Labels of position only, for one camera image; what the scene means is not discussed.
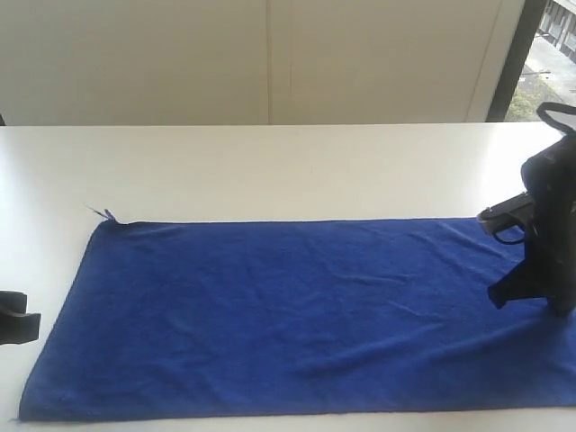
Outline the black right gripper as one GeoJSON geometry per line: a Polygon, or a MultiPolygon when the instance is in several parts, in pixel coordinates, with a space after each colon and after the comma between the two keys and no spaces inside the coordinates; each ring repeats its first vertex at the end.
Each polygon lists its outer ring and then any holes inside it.
{"type": "Polygon", "coordinates": [[[549,310],[567,317],[575,309],[575,198],[536,199],[525,228],[525,265],[516,265],[487,294],[501,310],[508,302],[546,297],[549,310]]]}

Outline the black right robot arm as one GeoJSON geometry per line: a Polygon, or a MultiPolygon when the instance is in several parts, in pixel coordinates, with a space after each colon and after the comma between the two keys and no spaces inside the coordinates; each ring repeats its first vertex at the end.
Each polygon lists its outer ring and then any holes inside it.
{"type": "Polygon", "coordinates": [[[488,288],[497,309],[545,299],[557,316],[575,310],[575,137],[567,135],[521,167],[526,190],[478,214],[499,243],[524,246],[524,259],[488,288]]]}

